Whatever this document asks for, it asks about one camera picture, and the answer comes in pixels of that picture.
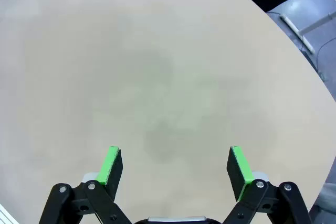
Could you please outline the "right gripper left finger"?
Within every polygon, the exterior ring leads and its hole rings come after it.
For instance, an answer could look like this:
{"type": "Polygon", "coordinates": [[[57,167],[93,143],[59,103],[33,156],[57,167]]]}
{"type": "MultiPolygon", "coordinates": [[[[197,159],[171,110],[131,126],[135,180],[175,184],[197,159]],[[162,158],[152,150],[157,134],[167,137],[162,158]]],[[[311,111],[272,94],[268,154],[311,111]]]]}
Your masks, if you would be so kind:
{"type": "Polygon", "coordinates": [[[100,223],[131,223],[114,202],[123,170],[121,150],[109,148],[94,179],[72,188],[55,184],[48,196],[40,223],[80,223],[84,215],[94,214],[100,223]]]}

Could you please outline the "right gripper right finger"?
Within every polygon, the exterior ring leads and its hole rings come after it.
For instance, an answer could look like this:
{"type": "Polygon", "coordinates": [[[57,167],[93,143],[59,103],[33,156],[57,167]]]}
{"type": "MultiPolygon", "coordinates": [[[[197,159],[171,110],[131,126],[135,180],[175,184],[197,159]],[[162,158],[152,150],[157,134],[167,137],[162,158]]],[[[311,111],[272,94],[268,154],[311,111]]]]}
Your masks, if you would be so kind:
{"type": "Polygon", "coordinates": [[[251,171],[242,149],[232,146],[226,166],[236,205],[224,223],[251,223],[256,213],[265,213],[271,223],[312,223],[298,186],[279,186],[258,178],[251,171]]]}

